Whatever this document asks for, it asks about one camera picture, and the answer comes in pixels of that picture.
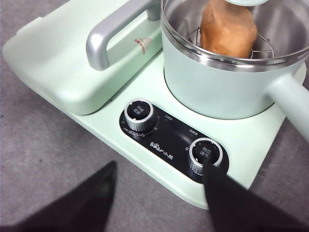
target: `silver handle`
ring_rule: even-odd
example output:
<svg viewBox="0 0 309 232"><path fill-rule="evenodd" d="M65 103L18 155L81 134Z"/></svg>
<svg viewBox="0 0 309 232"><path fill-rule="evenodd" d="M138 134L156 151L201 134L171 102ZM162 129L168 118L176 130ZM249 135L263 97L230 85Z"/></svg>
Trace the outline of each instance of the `silver handle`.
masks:
<svg viewBox="0 0 309 232"><path fill-rule="evenodd" d="M92 68L98 71L108 68L108 42L145 10L150 21L159 20L160 0L130 0L92 29L86 43L87 58Z"/></svg>

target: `control knob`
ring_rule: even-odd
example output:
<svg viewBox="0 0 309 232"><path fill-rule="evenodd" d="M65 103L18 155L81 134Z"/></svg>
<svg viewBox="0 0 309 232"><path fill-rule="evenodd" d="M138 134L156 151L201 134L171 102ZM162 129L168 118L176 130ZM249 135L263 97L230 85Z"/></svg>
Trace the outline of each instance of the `control knob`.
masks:
<svg viewBox="0 0 309 232"><path fill-rule="evenodd" d="M203 162L208 160L219 167L223 158L221 146L210 138L199 138L191 143L189 148L190 168L198 175L203 173Z"/></svg>
<svg viewBox="0 0 309 232"><path fill-rule="evenodd" d="M154 107L145 99L133 100L125 108L125 119L133 131L146 131L155 123Z"/></svg>

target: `silver knob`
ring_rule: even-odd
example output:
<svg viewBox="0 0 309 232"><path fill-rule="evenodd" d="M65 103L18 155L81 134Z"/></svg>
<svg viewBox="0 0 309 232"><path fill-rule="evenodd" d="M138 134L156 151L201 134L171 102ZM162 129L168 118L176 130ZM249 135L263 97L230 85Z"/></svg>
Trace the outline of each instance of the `silver knob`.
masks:
<svg viewBox="0 0 309 232"><path fill-rule="evenodd" d="M210 138L196 139L189 148L189 164L193 172L203 173L204 159L208 159L214 166L220 166L223 158L221 146Z"/></svg>
<svg viewBox="0 0 309 232"><path fill-rule="evenodd" d="M133 131L146 131L155 123L154 107L145 99L133 100L125 108L125 119Z"/></svg>

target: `cooking pot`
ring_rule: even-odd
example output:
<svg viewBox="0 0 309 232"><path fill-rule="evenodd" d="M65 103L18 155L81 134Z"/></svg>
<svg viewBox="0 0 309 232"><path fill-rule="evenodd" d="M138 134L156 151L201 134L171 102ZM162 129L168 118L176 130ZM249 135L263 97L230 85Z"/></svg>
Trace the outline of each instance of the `cooking pot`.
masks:
<svg viewBox="0 0 309 232"><path fill-rule="evenodd" d="M309 142L309 92L293 78L309 55L309 1L270 0L249 7L259 33L249 58L218 55L198 46L207 2L161 1L164 74L171 93L189 109L218 119L251 117L275 102ZM112 33L101 33L107 39L96 45L95 56L88 56L89 61L96 57L90 63L108 67L108 40L145 10L149 20L157 20L159 3L131 0L120 9L123 14L105 19L106 24L121 18L121 24L111 26ZM103 30L98 28L96 34Z"/></svg>

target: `pot rim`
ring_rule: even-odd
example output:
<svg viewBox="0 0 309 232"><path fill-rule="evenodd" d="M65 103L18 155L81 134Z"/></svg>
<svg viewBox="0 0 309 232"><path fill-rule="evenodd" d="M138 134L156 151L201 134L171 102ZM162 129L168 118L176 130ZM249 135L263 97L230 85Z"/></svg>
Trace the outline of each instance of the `pot rim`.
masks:
<svg viewBox="0 0 309 232"><path fill-rule="evenodd" d="M300 61L301 59L306 58L306 56L309 53L309 45L297 52L293 52L284 56L278 56L274 58L260 58L260 59L235 58L210 52L186 40L170 25L167 18L165 17L166 1L167 0L161 1L161 19L163 19L162 20L163 31L168 32L169 36L171 36L173 39L176 40L176 42L178 42L178 44L176 45L174 43L175 41L171 41L173 45L176 45L176 47L181 52L185 53L187 56L193 58L197 62L206 63L209 65L209 60L212 60L221 63L226 63L226 65L229 66L232 65L237 69L237 71L240 71L239 69L245 69L247 72L262 72L292 65ZM229 67L226 68L226 70L234 71L235 68Z"/></svg>

